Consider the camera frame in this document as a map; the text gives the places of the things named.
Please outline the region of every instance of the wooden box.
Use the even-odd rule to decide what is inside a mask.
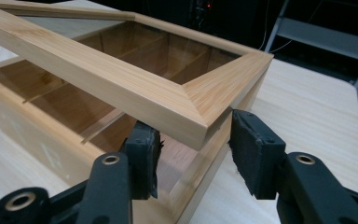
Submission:
[[[130,12],[0,8],[0,45],[21,56],[0,63],[0,128],[74,185],[149,124],[164,140],[158,199],[134,201],[135,223],[187,222],[227,152],[230,110],[252,105],[272,57]],[[103,25],[74,41],[8,12]]]

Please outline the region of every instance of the tabletop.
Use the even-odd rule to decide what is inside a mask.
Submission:
[[[0,61],[13,56],[0,48]],[[286,152],[317,156],[344,187],[358,192],[358,98],[352,85],[273,60],[251,112],[286,142]],[[7,181],[6,176],[17,178]],[[29,186],[46,188],[50,195],[68,188],[0,132],[0,198]],[[190,222],[279,223],[275,206],[249,194],[228,152]]]

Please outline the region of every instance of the metal ring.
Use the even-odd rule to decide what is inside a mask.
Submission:
[[[306,165],[313,165],[315,164],[315,160],[309,156],[306,155],[298,155],[296,156],[296,159]]]
[[[103,159],[103,164],[105,165],[113,165],[120,161],[120,157],[117,156],[107,156]]]
[[[23,192],[11,198],[5,205],[5,208],[10,212],[18,211],[30,205],[35,199],[36,195],[33,192]]]

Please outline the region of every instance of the wooden table surface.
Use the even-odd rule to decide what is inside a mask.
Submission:
[[[12,56],[0,49],[0,61]],[[286,152],[319,157],[343,186],[358,192],[358,98],[352,85],[273,60],[251,112],[286,142]],[[0,132],[0,198],[31,186],[50,195],[68,188]],[[228,153],[191,223],[279,223],[275,204],[250,196]]]

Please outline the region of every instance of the wire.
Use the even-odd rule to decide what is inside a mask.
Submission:
[[[312,15],[310,15],[310,18],[307,20],[307,22],[312,21],[313,16],[316,14],[316,12],[318,11],[318,9],[319,9],[319,7],[321,6],[321,4],[322,4],[323,1],[324,1],[324,0],[321,0],[321,1],[319,2],[319,5],[315,8],[315,10],[313,11]],[[273,53],[273,52],[275,52],[275,51],[278,51],[278,50],[280,50],[280,49],[283,49],[284,47],[286,47],[287,45],[289,45],[290,43],[292,43],[292,41],[293,41],[293,40],[289,40],[286,44],[284,44],[284,45],[278,47],[277,49],[271,50],[269,53]]]
[[[263,36],[263,42],[261,43],[261,46],[260,46],[260,48],[258,48],[258,50],[261,50],[261,48],[263,48],[263,46],[264,46],[264,43],[266,42],[268,15],[269,15],[269,0],[267,1],[266,17],[264,18],[264,36]]]

